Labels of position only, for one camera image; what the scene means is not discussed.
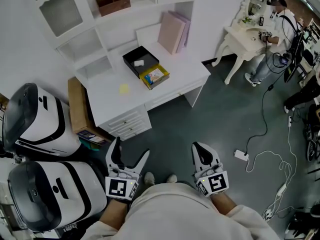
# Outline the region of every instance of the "white shoe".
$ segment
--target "white shoe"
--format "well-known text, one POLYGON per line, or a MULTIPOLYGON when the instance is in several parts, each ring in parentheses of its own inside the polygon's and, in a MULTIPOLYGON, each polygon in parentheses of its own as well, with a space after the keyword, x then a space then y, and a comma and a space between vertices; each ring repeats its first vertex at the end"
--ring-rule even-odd
POLYGON ((155 185, 155 176, 153 173, 148 171, 144 175, 143 182, 145 185, 155 185))
POLYGON ((169 178, 166 180, 166 183, 177 183, 178 178, 175 174, 171 174, 169 178))
POLYGON ((249 73, 245 73, 244 74, 244 77, 245 77, 245 79, 253 86, 253 87, 256 87, 257 86, 257 84, 255 83, 255 82, 252 82, 251 81, 251 75, 249 74, 249 73))
POLYGON ((284 107, 283 107, 283 109, 284 109, 284 112, 285 112, 286 114, 288 114, 288 113, 289 113, 289 109, 287 109, 287 107, 286 107, 286 106, 284 106, 284 107))

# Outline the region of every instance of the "gray floor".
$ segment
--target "gray floor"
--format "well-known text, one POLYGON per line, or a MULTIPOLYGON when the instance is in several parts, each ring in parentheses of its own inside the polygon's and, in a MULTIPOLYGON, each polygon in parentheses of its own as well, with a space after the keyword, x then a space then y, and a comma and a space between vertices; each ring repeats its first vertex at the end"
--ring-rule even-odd
MULTIPOLYGON (((265 131, 261 113, 262 96, 278 75, 272 74, 261 85, 253 88, 244 79, 244 73, 254 67, 247 62, 233 76, 230 84, 225 85, 224 79, 234 62, 234 58, 227 58, 215 68, 207 67, 211 76, 194 108, 181 96, 149 111, 152 129, 122 143, 123 161, 133 164, 149 148, 151 153, 143 173, 153 172, 156 183, 164 182, 172 173, 179 180, 193 183, 195 168, 191 144, 194 141, 203 142, 218 152, 227 170, 230 184, 227 194, 237 204, 246 205, 262 214, 273 202, 276 192, 286 179, 284 172, 279 170, 280 159, 271 153, 264 154, 257 159, 254 171, 246 173, 247 163, 235 158, 234 151, 245 151, 248 138, 265 131)), ((264 113, 268 133, 250 141, 248 154, 252 162, 255 154, 272 150, 294 168, 295 159, 289 152, 287 142, 288 115, 283 111, 283 102, 299 89, 296 79, 285 84, 281 78, 274 89, 265 95, 264 113)), ((304 105, 301 107, 304 114, 306 108, 303 108, 304 105)), ((300 121, 294 123, 290 130, 290 143, 298 163, 281 208, 312 205, 317 198, 316 183, 313 183, 315 176, 306 176, 309 164, 305 159, 303 128, 300 121)), ((289 219, 290 216, 283 219, 275 217, 269 224, 283 236, 289 219)))

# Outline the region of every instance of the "wooden box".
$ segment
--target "wooden box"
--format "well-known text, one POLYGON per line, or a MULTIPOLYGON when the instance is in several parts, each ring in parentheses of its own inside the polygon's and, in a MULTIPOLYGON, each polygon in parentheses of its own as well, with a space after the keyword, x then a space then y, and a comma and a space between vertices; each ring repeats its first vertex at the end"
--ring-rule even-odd
POLYGON ((112 142, 115 137, 96 127, 86 89, 75 77, 68 80, 68 94, 72 131, 98 145, 112 142))
POLYGON ((131 7, 130 0, 96 0, 101 16, 131 7))

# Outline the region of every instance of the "backpack strap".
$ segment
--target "backpack strap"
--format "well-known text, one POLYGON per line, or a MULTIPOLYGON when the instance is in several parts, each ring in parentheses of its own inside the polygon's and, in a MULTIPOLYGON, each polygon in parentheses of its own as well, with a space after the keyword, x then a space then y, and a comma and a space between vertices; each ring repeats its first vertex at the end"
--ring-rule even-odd
POLYGON ((291 27, 293 28, 294 32, 296 34, 298 34, 298 29, 299 28, 298 28, 298 23, 297 22, 295 22, 296 23, 296 28, 295 28, 294 24, 292 23, 292 21, 287 16, 281 15, 281 16, 279 16, 279 18, 284 18, 287 22, 289 22, 291 27))

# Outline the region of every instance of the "round mirror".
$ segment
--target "round mirror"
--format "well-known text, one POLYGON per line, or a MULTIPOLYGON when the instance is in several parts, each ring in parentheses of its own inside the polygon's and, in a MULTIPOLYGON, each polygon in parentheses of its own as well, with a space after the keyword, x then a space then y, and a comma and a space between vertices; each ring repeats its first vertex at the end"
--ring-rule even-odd
POLYGON ((267 0, 250 0, 247 5, 247 14, 255 19, 264 15, 267 7, 267 0))

